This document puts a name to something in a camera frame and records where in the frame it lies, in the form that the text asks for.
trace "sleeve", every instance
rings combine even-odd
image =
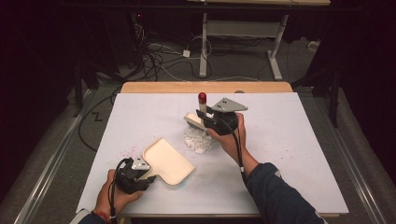
[[[95,213],[82,209],[76,214],[70,224],[106,224],[106,222]]]
[[[266,224],[326,223],[315,208],[280,177],[272,163],[256,166],[247,178],[247,190]]]

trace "dark jacket sleeve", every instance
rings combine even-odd
[[[259,164],[247,178],[247,190],[264,223],[325,223],[315,208],[276,172],[278,170],[272,163]]]

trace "hand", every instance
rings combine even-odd
[[[236,117],[238,118],[238,128],[234,132],[236,137],[239,138],[238,141],[240,142],[241,150],[246,151],[247,132],[245,130],[244,115],[236,113]],[[224,151],[238,162],[237,147],[232,134],[218,135],[213,129],[207,129],[207,133],[212,138],[218,140]]]
[[[247,150],[247,131],[245,129],[244,115],[236,113],[236,117],[238,118],[238,128],[234,132],[236,138],[239,138],[238,141],[241,146],[242,163],[245,168],[245,175],[248,176],[259,163],[250,155]],[[212,138],[218,140],[224,151],[227,152],[227,154],[230,155],[233,160],[236,161],[236,163],[238,163],[237,146],[232,134],[218,135],[213,129],[207,129],[207,133]]]
[[[108,216],[110,216],[110,203],[108,202],[108,190],[110,184],[114,180],[114,173],[115,170],[108,171],[107,181],[99,191],[95,206],[96,210],[106,213]],[[143,195],[143,191],[141,190],[134,192],[133,194],[127,194],[120,191],[116,186],[115,188],[116,189],[114,192],[114,207],[116,208],[116,215],[122,212],[122,210],[124,210],[124,208],[128,203],[138,200]]]

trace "red cap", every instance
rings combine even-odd
[[[200,103],[201,105],[206,104],[206,93],[200,92],[200,93],[198,94],[198,101],[199,101],[199,103]]]

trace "wristband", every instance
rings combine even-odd
[[[111,221],[110,221],[110,217],[106,214],[106,213],[104,213],[104,212],[102,212],[102,211],[100,211],[100,210],[97,210],[97,209],[93,209],[92,210],[92,213],[93,214],[96,214],[97,216],[99,216],[101,219],[103,219],[106,223],[111,223]]]

